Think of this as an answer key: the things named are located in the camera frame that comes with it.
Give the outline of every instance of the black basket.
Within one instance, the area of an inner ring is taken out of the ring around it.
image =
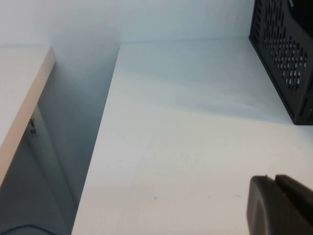
[[[296,125],[313,125],[313,0],[255,0],[249,39]]]

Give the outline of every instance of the white wall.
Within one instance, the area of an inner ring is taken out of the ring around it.
[[[54,48],[57,64],[39,105],[77,202],[120,42],[248,37],[253,4],[253,0],[2,1],[0,44],[49,43]]]

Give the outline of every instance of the white shelf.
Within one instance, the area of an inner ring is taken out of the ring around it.
[[[50,47],[0,47],[0,185],[54,63]]]
[[[73,235],[247,235],[253,175],[313,188],[294,126],[250,42],[120,49]]]

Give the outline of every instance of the black cable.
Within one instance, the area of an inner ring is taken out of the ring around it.
[[[9,233],[11,233],[11,232],[13,232],[13,231],[16,231],[16,230],[18,230],[18,229],[23,229],[23,228],[38,229],[38,230],[41,230],[41,231],[43,231],[43,232],[45,232],[45,233],[47,233],[47,234],[49,234],[49,235],[56,235],[56,234],[54,234],[53,232],[50,232],[50,231],[47,230],[47,229],[41,228],[41,227],[36,226],[36,225],[33,225],[33,224],[25,224],[25,225],[16,226],[16,227],[14,227],[14,228],[11,228],[11,229],[5,231],[4,233],[2,233],[2,234],[0,234],[0,235],[9,234]]]

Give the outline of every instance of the black plastic object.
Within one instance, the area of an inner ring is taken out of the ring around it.
[[[313,235],[313,191],[286,175],[254,176],[246,214],[251,235]]]
[[[296,125],[313,125],[313,0],[255,0],[249,39]]]

